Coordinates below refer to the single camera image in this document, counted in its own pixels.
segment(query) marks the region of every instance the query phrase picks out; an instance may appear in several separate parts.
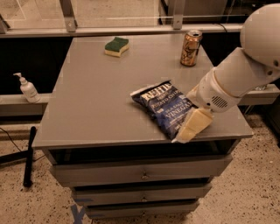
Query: soda can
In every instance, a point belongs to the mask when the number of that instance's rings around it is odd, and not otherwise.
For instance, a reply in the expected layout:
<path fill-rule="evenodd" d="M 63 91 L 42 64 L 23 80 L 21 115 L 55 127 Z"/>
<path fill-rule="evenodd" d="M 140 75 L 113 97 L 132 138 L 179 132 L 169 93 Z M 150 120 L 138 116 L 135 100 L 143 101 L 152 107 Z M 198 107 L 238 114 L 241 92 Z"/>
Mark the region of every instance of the soda can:
<path fill-rule="evenodd" d="M 185 35 L 181 54 L 182 65 L 187 67 L 193 67 L 196 65 L 201 40 L 201 31 L 191 30 Z"/>

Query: gray tabletop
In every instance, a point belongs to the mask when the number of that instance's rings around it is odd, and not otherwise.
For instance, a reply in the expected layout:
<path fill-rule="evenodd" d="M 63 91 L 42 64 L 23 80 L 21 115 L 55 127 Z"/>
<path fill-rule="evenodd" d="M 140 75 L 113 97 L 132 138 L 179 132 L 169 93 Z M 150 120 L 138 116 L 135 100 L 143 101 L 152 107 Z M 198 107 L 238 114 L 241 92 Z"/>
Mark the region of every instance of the gray tabletop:
<path fill-rule="evenodd" d="M 210 59 L 201 46 L 197 65 L 182 66 L 183 34 L 126 36 L 129 50 L 121 58 L 111 57 L 104 46 L 113 38 L 73 39 L 34 139 L 36 150 L 171 141 L 130 93 L 170 79 L 186 94 L 211 69 Z M 215 114 L 213 123 L 193 141 L 251 135 L 233 107 Z"/>

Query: green and yellow sponge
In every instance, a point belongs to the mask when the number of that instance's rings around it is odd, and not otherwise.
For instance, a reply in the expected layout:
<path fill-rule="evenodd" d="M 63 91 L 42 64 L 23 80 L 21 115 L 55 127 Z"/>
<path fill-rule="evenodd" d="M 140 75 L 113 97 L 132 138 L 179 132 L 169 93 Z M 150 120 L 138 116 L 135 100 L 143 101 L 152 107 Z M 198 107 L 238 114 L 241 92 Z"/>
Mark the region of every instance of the green and yellow sponge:
<path fill-rule="evenodd" d="M 105 45 L 107 55 L 121 57 L 121 54 L 130 48 L 129 40 L 126 38 L 115 37 Z"/>

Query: pump bottle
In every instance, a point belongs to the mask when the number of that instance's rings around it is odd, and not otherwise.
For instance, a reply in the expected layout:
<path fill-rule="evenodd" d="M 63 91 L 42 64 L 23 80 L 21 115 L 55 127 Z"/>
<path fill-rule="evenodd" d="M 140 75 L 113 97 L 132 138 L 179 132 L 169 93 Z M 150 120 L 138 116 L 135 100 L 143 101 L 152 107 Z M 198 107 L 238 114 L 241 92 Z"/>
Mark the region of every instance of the pump bottle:
<path fill-rule="evenodd" d="M 21 83 L 20 90 L 24 94 L 26 100 L 28 102 L 37 102 L 40 99 L 40 95 L 34 85 L 27 81 L 25 77 L 22 77 L 21 73 L 14 73 L 14 75 L 19 77 L 19 81 Z"/>

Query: drawer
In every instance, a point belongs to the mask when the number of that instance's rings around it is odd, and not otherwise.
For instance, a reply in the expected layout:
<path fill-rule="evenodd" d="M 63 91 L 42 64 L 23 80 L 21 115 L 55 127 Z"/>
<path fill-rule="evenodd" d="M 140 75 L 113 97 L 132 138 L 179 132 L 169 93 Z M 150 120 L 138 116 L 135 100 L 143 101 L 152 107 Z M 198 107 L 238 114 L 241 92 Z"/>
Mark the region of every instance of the drawer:
<path fill-rule="evenodd" d="M 211 189 L 211 184 L 189 184 L 187 180 L 102 185 L 91 190 L 75 191 L 72 197 L 80 206 L 122 203 L 147 203 L 160 200 L 198 199 Z"/>
<path fill-rule="evenodd" d="M 198 205 L 197 200 L 180 200 L 149 204 L 87 206 L 86 214 L 89 219 L 145 216 L 149 214 L 187 214 L 194 211 Z"/>
<path fill-rule="evenodd" d="M 62 186 L 69 187 L 196 179 L 219 176 L 231 160 L 231 155 L 226 155 L 55 165 L 51 174 Z"/>

